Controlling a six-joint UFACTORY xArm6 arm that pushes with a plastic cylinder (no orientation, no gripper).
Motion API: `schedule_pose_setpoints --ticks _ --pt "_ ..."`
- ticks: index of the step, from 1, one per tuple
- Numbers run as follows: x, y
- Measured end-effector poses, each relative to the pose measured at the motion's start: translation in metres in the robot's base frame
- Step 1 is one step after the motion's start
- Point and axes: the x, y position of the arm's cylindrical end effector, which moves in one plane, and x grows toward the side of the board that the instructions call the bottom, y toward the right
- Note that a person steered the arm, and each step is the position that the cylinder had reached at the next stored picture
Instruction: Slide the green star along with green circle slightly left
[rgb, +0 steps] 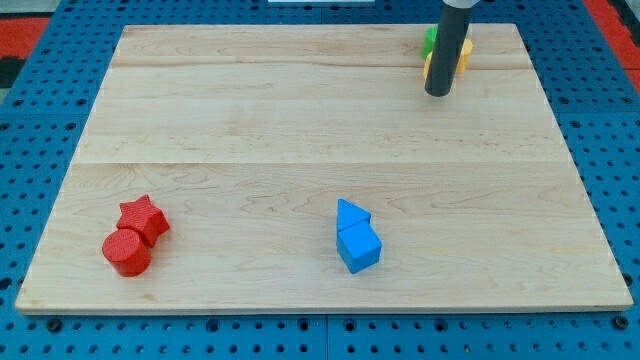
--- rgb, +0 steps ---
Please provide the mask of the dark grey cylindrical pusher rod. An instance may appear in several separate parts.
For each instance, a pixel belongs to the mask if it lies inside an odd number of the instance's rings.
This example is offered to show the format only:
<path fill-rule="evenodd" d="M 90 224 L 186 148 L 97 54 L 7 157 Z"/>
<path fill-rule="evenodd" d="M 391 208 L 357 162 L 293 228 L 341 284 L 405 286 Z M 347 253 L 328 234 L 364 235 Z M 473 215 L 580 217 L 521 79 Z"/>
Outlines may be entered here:
<path fill-rule="evenodd" d="M 434 97 L 444 97 L 450 93 L 471 13 L 471 3 L 445 3 L 443 5 L 424 85 L 427 94 Z"/>

